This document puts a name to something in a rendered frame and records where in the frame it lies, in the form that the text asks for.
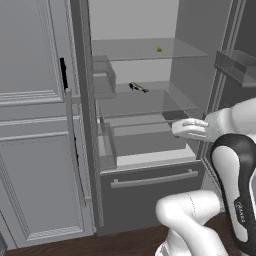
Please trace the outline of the glass fridge shelf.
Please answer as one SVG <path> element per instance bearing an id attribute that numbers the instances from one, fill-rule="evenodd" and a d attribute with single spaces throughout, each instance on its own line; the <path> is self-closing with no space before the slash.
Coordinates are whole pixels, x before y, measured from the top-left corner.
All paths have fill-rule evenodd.
<path id="1" fill-rule="evenodd" d="M 170 81 L 143 82 L 149 90 L 131 90 L 127 83 L 117 84 L 115 92 L 96 100 L 99 117 L 114 118 L 158 113 L 184 112 L 194 116 L 197 106 Z"/>
<path id="2" fill-rule="evenodd" d="M 206 57 L 203 51 L 176 38 L 93 40 L 94 56 L 106 55 L 111 61 L 154 60 Z"/>

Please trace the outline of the grey fridge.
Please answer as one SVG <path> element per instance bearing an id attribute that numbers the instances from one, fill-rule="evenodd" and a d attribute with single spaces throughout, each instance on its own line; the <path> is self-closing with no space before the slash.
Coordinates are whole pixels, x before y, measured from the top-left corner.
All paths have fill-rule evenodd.
<path id="1" fill-rule="evenodd" d="M 211 142 L 177 133 L 256 96 L 256 0 L 71 0 L 100 235 L 158 225 L 158 199 L 220 190 Z"/>

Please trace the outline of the grey open fridge door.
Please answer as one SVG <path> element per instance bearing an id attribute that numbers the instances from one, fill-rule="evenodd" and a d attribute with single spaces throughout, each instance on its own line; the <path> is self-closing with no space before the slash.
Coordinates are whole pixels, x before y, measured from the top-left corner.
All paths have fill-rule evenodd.
<path id="1" fill-rule="evenodd" d="M 234 0 L 207 114 L 256 98 L 256 0 Z"/>

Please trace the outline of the clear door shelf bin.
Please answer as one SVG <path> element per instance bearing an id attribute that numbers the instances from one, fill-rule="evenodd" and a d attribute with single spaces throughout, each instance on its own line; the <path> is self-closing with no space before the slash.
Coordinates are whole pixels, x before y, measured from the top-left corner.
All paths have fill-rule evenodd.
<path id="1" fill-rule="evenodd" d="M 221 50 L 214 67 L 243 88 L 256 87 L 256 57 L 240 50 Z"/>

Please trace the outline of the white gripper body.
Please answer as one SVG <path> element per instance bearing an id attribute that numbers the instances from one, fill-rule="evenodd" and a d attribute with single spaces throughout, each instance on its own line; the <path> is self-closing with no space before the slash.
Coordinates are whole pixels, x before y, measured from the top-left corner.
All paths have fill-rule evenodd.
<path id="1" fill-rule="evenodd" d="M 187 118 L 174 122 L 171 129 L 175 137 L 201 140 L 206 138 L 208 126 L 209 124 L 203 120 Z"/>

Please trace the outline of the dark small food item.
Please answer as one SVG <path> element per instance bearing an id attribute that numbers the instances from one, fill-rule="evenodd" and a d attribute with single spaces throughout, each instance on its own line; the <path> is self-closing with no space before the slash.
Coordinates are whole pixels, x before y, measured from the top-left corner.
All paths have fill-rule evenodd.
<path id="1" fill-rule="evenodd" d="M 137 90 L 137 91 L 142 91 L 142 92 L 144 92 L 144 93 L 149 92 L 148 89 L 146 89 L 146 88 L 140 86 L 139 84 L 137 84 L 137 83 L 135 83 L 135 82 L 130 82 L 130 83 L 129 83 L 129 87 L 130 87 L 130 89 L 131 89 L 132 91 L 133 91 L 133 90 Z"/>

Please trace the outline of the grey fridge freezer drawer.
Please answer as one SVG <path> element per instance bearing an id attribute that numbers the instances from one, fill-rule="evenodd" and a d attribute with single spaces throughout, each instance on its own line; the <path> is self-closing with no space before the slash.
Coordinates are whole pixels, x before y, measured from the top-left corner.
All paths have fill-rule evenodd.
<path id="1" fill-rule="evenodd" d="M 198 171 L 197 177 L 184 180 L 127 188 L 111 187 L 118 181 L 141 180 Z M 140 170 L 127 170 L 101 176 L 103 225 L 99 235 L 132 231 L 159 225 L 155 215 L 156 202 L 168 195 L 199 190 L 205 174 L 201 161 L 164 165 Z"/>

